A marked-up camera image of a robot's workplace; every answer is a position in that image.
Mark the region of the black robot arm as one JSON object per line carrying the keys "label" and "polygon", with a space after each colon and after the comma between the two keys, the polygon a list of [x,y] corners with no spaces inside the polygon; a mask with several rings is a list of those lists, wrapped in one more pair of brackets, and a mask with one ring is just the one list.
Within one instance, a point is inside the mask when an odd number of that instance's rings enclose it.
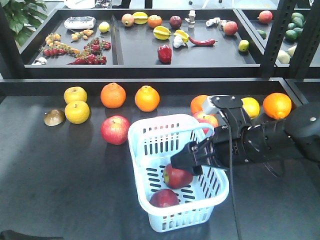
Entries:
{"label": "black robot arm", "polygon": [[294,109],[286,118],[252,125],[242,107],[220,109],[226,124],[200,142],[191,141],[170,158],[173,168],[192,175],[202,166],[231,169],[233,166],[280,160],[307,159],[320,162],[320,104]]}

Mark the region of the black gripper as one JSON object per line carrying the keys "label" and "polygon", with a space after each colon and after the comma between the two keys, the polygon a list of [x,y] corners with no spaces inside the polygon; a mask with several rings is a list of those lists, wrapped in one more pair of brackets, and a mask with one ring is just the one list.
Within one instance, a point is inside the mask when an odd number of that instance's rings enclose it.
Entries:
{"label": "black gripper", "polygon": [[232,135],[234,126],[224,125],[215,129],[215,134],[201,141],[191,141],[189,147],[170,157],[173,168],[202,175],[200,165],[229,169],[232,165],[267,163],[273,160],[269,143],[271,134],[266,125],[244,126]]}

